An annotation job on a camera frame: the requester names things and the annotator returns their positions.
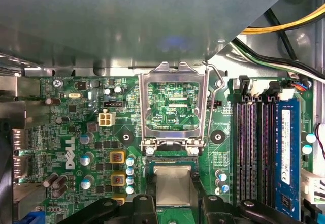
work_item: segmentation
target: blue ram stick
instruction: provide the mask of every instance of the blue ram stick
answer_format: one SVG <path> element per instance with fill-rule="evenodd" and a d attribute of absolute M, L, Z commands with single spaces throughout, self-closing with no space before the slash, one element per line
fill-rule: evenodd
<path fill-rule="evenodd" d="M 275 208 L 300 220 L 300 103 L 276 105 Z"/>

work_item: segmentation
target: screw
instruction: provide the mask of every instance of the screw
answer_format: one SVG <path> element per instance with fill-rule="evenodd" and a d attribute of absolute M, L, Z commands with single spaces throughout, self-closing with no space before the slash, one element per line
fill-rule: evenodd
<path fill-rule="evenodd" d="M 221 87 L 221 85 L 222 85 L 221 80 L 218 79 L 217 81 L 215 81 L 215 86 L 216 86 L 217 88 Z"/>
<path fill-rule="evenodd" d="M 218 43 L 218 44 L 223 44 L 225 42 L 225 40 L 224 39 L 217 39 L 214 42 Z"/>
<path fill-rule="evenodd" d="M 208 198 L 209 198 L 209 200 L 212 200 L 212 201 L 215 201 L 215 200 L 217 200 L 217 197 L 216 197 L 216 196 L 214 196 L 214 195 L 210 195 Z"/>
<path fill-rule="evenodd" d="M 55 80 L 53 81 L 53 86 L 54 86 L 55 88 L 60 88 L 62 85 L 63 85 L 63 82 L 62 82 L 61 80 L 55 79 Z"/>
<path fill-rule="evenodd" d="M 147 154 L 147 155 L 153 155 L 153 154 L 154 154 L 154 148 L 152 148 L 152 147 L 147 147 L 147 148 L 146 148 L 146 154 Z"/>
<path fill-rule="evenodd" d="M 251 201 L 245 201 L 244 202 L 244 205 L 248 206 L 248 207 L 253 207 L 254 206 L 254 203 L 251 202 Z"/>
<path fill-rule="evenodd" d="M 189 152 L 191 155 L 198 155 L 200 151 L 199 151 L 199 148 L 197 148 L 197 147 L 191 147 L 189 149 Z"/>

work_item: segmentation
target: memory chip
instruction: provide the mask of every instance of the memory chip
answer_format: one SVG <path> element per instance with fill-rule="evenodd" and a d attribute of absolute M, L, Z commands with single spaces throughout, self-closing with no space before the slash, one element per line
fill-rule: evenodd
<path fill-rule="evenodd" d="M 292 209 L 291 199 L 283 194 L 281 194 L 281 203 L 289 210 Z"/>

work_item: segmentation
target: mounting hole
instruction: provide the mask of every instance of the mounting hole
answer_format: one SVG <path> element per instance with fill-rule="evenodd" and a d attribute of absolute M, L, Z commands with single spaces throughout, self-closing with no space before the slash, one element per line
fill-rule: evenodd
<path fill-rule="evenodd" d="M 110 202 L 110 201 L 107 201 L 107 202 L 104 202 L 103 205 L 104 205 L 104 206 L 111 206 L 111 205 L 113 205 L 113 203 Z"/>
<path fill-rule="evenodd" d="M 220 134 L 216 134 L 216 136 L 215 136 L 216 140 L 220 140 L 221 138 L 222 138 L 222 136 Z"/>
<path fill-rule="evenodd" d="M 124 134 L 124 135 L 123 135 L 123 139 L 124 139 L 124 140 L 129 140 L 129 139 L 130 139 L 130 136 L 127 135 L 127 134 Z"/>

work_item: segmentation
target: green circuit board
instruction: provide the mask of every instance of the green circuit board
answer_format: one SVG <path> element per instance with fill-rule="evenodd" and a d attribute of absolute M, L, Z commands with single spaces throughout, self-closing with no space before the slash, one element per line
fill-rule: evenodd
<path fill-rule="evenodd" d="M 194 114 L 197 106 L 197 83 L 150 83 L 148 86 L 151 116 L 147 125 L 154 130 L 193 130 L 199 126 Z"/>
<path fill-rule="evenodd" d="M 124 186 L 111 186 L 111 176 L 116 172 L 125 172 L 126 164 L 111 163 L 110 153 L 121 152 L 135 156 L 135 193 L 145 193 L 145 156 L 142 155 L 141 143 L 141 109 L 138 77 L 43 77 L 41 79 L 41 96 L 45 98 L 60 98 L 60 105 L 50 107 L 51 123 L 28 130 L 28 150 L 20 151 L 20 155 L 35 156 L 34 173 L 21 179 L 20 182 L 43 182 L 46 177 L 55 172 L 59 176 L 66 175 L 67 191 L 59 198 L 54 198 L 52 189 L 47 189 L 47 199 L 42 203 L 46 211 L 46 223 L 57 223 L 62 218 L 83 209 L 90 203 L 107 197 L 126 196 Z M 63 86 L 55 88 L 53 80 L 60 79 Z M 94 81 L 99 87 L 91 86 Z M 211 78 L 209 90 L 213 91 L 215 79 Z M 104 88 L 114 90 L 121 87 L 123 93 L 105 95 Z M 199 87 L 195 83 L 155 83 L 149 85 L 148 98 L 152 117 L 147 125 L 161 130 L 190 130 L 198 126 L 198 118 L 193 109 L 196 106 Z M 230 90 L 222 89 L 216 97 L 220 105 L 213 109 L 211 132 L 224 132 L 224 141 L 215 144 L 210 137 L 205 137 L 207 147 L 199 156 L 199 174 L 207 194 L 220 195 L 226 202 L 233 199 L 233 144 L 231 122 L 233 107 L 229 101 Z M 312 129 L 312 92 L 297 93 L 302 105 L 302 126 Z M 119 107 L 107 107 L 107 102 L 121 103 Z M 99 126 L 99 113 L 107 109 L 115 113 L 113 126 Z M 210 109 L 207 109 L 206 132 Z M 68 117 L 68 122 L 56 124 L 58 118 Z M 80 137 L 87 133 L 93 135 L 88 144 L 81 144 Z M 131 141 L 123 136 L 128 134 Z M 67 142 L 73 142 L 74 168 L 67 169 Z M 94 160 L 88 166 L 80 164 L 80 158 L 92 153 Z M 156 151 L 155 156 L 187 156 L 186 151 Z M 312 168 L 312 157 L 303 163 L 306 169 Z M 226 183 L 229 191 L 223 193 L 215 185 L 215 172 L 222 170 L 227 175 Z M 86 176 L 92 176 L 94 182 L 91 188 L 80 187 Z M 194 224 L 190 209 L 179 212 L 175 209 L 158 209 L 160 223 L 167 224 L 172 220 L 177 223 Z"/>

